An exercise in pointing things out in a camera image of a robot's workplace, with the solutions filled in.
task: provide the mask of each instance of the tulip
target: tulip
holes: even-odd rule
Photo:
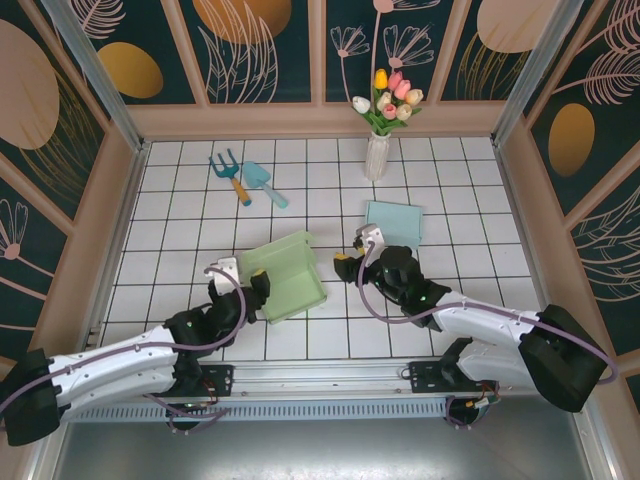
[[[376,107],[378,107],[378,110],[383,111],[385,107],[390,104],[391,104],[391,94],[389,92],[384,92],[380,96],[380,99],[378,100]]]
[[[409,80],[402,80],[393,91],[393,94],[398,100],[404,100],[409,90],[411,90],[411,82]]]
[[[412,107],[415,107],[417,104],[419,104],[422,101],[423,98],[424,98],[424,94],[422,93],[422,90],[420,90],[419,88],[416,88],[414,90],[409,90],[407,92],[407,95],[404,97],[404,101],[407,102]]]
[[[403,80],[402,72],[393,72],[389,77],[389,90],[395,90],[398,88],[398,84]]]
[[[396,106],[393,104],[389,104],[384,107],[384,110],[382,110],[382,116],[387,120],[393,120],[394,118],[396,118]]]
[[[398,120],[402,120],[404,122],[405,120],[409,120],[409,117],[412,113],[413,109],[411,108],[411,105],[405,103],[403,105],[400,105],[396,110],[396,117],[398,118]]]
[[[389,84],[389,80],[387,79],[387,72],[384,70],[384,68],[381,68],[380,70],[376,71],[376,76],[373,82],[373,86],[378,90],[384,90],[385,88],[387,88],[388,84]]]
[[[360,115],[364,115],[371,108],[371,102],[364,97],[353,97],[353,108]]]

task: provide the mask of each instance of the flower bouquet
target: flower bouquet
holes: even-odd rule
[[[420,89],[412,89],[411,82],[402,72],[380,69],[373,82],[373,105],[364,97],[353,97],[353,108],[371,125],[372,132],[367,148],[366,177],[378,181],[384,173],[389,155],[389,137],[394,128],[406,127],[406,120],[419,113],[416,108],[424,98]]]

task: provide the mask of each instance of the orange handle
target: orange handle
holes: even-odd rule
[[[247,194],[246,190],[242,188],[242,185],[240,185],[240,182],[235,178],[232,178],[231,184],[233,185],[233,188],[236,189],[236,193],[238,194],[238,198],[240,199],[242,204],[245,207],[248,207],[249,205],[251,205],[251,199],[249,198],[249,194]]]

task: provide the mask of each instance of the white vase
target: white vase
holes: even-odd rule
[[[371,132],[371,138],[369,138],[369,145],[367,147],[365,176],[372,182],[380,180],[387,167],[390,136],[391,134],[381,136]]]

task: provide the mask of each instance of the pink tulip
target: pink tulip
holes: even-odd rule
[[[384,107],[382,111],[382,116],[387,120],[393,120],[396,118],[396,106],[395,105],[387,105]]]
[[[393,72],[389,77],[389,90],[393,91],[398,88],[398,84],[402,81],[402,72]]]
[[[393,94],[398,100],[404,100],[409,90],[411,90],[411,82],[409,80],[402,80],[393,91]]]

